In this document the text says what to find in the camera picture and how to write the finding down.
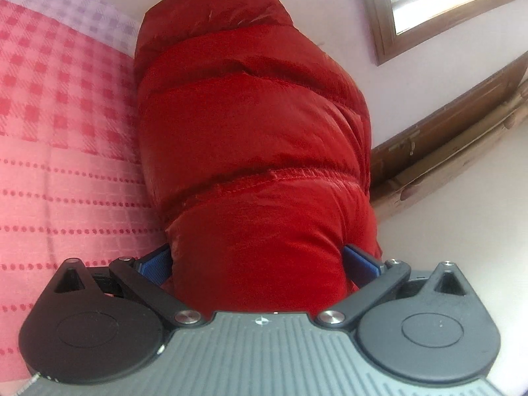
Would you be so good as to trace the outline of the red puffer jacket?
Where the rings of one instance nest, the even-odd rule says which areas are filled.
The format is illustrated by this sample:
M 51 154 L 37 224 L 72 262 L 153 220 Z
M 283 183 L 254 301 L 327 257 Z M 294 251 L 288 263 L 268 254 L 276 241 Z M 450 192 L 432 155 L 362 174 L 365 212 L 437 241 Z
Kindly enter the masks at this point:
M 318 314 L 380 255 L 371 121 L 348 73 L 279 0 L 162 0 L 134 57 L 141 166 L 177 299 Z

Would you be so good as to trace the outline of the beige floral curtain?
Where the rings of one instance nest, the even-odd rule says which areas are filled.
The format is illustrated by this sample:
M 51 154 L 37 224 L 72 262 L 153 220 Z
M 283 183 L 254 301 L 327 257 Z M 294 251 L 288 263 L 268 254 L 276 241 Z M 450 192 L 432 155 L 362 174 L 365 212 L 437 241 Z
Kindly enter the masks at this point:
M 527 85 L 448 143 L 388 179 L 371 193 L 380 222 L 454 180 L 527 120 Z

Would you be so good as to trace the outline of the pink checked bed sheet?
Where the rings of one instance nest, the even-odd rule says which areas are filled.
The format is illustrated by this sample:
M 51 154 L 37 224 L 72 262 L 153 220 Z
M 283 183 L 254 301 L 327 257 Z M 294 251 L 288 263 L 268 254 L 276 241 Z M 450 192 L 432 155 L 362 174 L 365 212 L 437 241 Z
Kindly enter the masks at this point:
M 1 378 L 54 271 L 165 241 L 137 144 L 139 25 L 102 0 L 1 0 Z

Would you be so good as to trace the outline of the brown framed window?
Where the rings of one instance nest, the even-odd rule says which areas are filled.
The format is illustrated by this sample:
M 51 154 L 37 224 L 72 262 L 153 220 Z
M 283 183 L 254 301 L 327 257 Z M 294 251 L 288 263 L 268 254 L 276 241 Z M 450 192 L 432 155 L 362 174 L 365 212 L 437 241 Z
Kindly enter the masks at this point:
M 373 189 L 512 97 L 526 70 L 527 0 L 515 0 L 358 76 L 371 111 Z

